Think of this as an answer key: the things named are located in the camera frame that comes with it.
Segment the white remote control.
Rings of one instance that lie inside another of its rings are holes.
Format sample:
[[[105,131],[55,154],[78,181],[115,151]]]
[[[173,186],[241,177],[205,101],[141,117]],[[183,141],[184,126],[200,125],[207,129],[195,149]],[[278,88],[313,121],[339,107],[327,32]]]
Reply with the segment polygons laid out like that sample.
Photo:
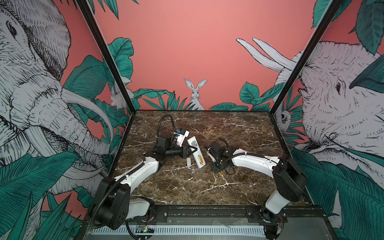
[[[201,169],[202,167],[204,167],[206,165],[206,161],[205,161],[204,156],[201,152],[201,149],[199,147],[199,144],[198,144],[196,137],[189,138],[187,140],[187,142],[190,146],[193,146],[196,148],[196,151],[193,153],[193,157],[196,161],[198,168]]]

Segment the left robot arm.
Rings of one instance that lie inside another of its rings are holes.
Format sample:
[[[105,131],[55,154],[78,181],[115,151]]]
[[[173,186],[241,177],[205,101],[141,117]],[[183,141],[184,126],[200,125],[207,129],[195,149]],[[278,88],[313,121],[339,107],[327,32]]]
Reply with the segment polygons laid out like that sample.
[[[176,134],[165,133],[157,137],[156,144],[142,155],[139,164],[115,178],[107,177],[100,182],[91,204],[89,226],[116,230],[126,219],[146,215],[151,203],[146,199],[131,201],[131,193],[156,173],[168,158],[179,156],[186,159],[197,151],[195,146],[179,146]]]

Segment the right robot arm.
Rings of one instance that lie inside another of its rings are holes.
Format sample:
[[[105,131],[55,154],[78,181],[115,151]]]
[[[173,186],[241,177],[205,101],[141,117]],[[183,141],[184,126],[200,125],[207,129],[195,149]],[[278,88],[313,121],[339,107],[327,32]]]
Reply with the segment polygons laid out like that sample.
[[[217,142],[205,146],[205,149],[215,173],[228,167],[241,167],[267,175],[275,181],[276,190],[262,207],[264,214],[275,217],[286,205],[298,202],[305,194],[308,178],[290,154],[281,157],[264,156],[228,144],[223,147]]]

